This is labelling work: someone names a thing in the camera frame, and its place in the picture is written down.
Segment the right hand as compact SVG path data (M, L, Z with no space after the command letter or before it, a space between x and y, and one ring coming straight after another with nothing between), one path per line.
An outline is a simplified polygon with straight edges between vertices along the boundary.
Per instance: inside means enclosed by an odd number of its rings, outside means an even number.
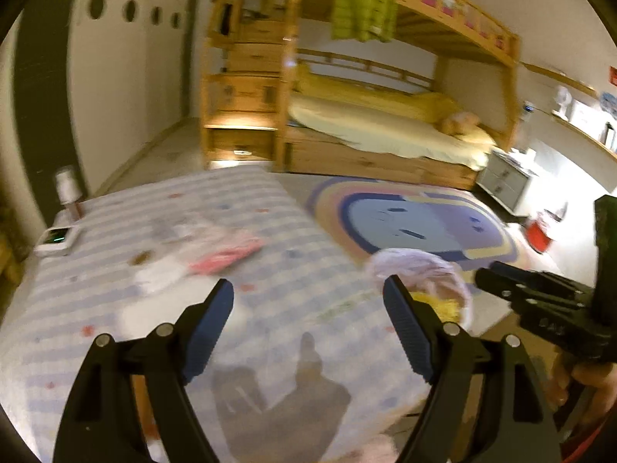
M549 405L554 410L568 400L571 382L578 382L593 392L577 425L586 428L604 420L616 402L616 365L595 362L574 364L570 354L558 349L545 389Z

